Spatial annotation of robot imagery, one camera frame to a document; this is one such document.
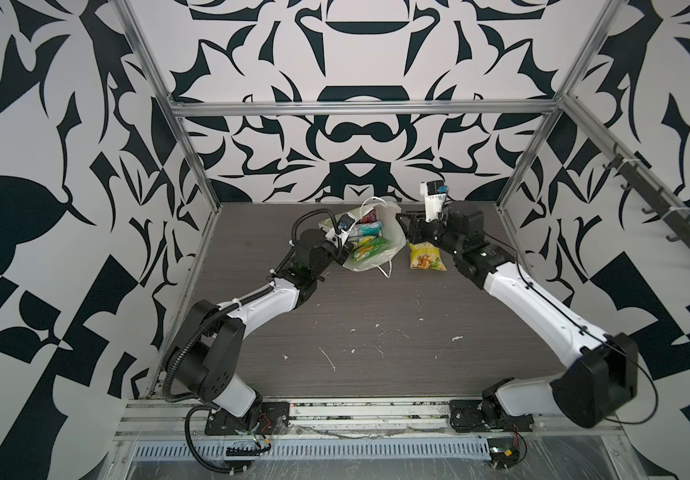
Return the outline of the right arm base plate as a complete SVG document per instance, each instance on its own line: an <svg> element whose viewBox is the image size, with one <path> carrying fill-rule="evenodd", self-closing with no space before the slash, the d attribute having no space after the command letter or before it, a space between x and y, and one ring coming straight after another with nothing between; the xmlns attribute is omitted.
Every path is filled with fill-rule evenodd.
<svg viewBox="0 0 690 480"><path fill-rule="evenodd" d="M449 425L458 433L531 432L531 415L510 416L493 400L452 400L449 402Z"/></svg>

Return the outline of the white floral paper bag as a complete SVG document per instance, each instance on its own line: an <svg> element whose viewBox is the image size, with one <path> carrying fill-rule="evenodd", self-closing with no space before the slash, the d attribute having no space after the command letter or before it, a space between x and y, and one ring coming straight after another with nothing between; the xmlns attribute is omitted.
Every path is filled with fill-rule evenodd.
<svg viewBox="0 0 690 480"><path fill-rule="evenodd" d="M406 245L406 236L397 215L401 207L394 201L369 197L360 206L335 215L340 221L355 219L343 241L343 267L352 272L377 268L389 277L392 259Z"/></svg>

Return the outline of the teal snack packet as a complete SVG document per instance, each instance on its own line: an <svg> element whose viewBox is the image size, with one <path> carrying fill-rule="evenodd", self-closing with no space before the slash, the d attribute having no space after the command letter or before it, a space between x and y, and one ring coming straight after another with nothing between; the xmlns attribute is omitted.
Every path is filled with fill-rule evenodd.
<svg viewBox="0 0 690 480"><path fill-rule="evenodd" d="M373 237L379 236L382 231L382 223L375 221L371 223L359 223L356 225L357 237Z"/></svg>

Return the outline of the yellow snack packet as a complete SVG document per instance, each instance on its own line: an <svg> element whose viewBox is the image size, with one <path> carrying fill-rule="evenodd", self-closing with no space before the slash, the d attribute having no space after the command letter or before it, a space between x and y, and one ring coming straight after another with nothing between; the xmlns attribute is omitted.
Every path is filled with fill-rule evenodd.
<svg viewBox="0 0 690 480"><path fill-rule="evenodd" d="M446 271L446 266L441 258L439 248L430 242L409 244L409 248L409 267L412 270Z"/></svg>

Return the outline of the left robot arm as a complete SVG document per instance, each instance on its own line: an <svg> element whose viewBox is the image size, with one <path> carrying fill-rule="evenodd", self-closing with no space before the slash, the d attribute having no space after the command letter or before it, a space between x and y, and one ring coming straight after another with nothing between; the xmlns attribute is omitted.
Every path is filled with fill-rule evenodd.
<svg viewBox="0 0 690 480"><path fill-rule="evenodd" d="M263 287L220 304L194 304L162 361L163 399L198 400L236 418L254 417L261 395L236 373L244 339L309 300L327 268L347 259L346 244L345 233L308 229L291 241Z"/></svg>

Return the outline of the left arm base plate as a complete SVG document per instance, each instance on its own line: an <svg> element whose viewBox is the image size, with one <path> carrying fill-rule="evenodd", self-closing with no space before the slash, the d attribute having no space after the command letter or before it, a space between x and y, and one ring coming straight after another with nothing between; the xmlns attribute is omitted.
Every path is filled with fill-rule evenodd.
<svg viewBox="0 0 690 480"><path fill-rule="evenodd" d="M255 403L242 417L236 417L225 410L212 411L207 417L207 436L228 436L250 432L255 435L270 435L288 426L290 404L288 402Z"/></svg>

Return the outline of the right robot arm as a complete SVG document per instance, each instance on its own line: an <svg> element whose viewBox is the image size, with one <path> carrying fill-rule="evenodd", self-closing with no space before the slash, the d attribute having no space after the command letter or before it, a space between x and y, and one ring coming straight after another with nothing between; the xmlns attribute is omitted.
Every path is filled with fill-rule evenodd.
<svg viewBox="0 0 690 480"><path fill-rule="evenodd" d="M485 425L500 428L509 418L563 415L579 427L593 428L637 396L641 370L635 342L591 324L530 278L485 233L479 210L444 208L434 219L410 211L396 219L411 243L428 242L449 254L462 276L515 313L565 368L554 376L507 378L486 389L481 402Z"/></svg>

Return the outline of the green snack packet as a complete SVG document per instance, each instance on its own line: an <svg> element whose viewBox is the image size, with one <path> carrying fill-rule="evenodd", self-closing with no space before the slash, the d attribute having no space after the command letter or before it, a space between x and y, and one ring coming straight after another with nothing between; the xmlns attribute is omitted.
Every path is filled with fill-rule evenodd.
<svg viewBox="0 0 690 480"><path fill-rule="evenodd" d="M381 236L363 237L354 247L351 260L356 264L362 264L367 259L381 254L390 247L390 242Z"/></svg>

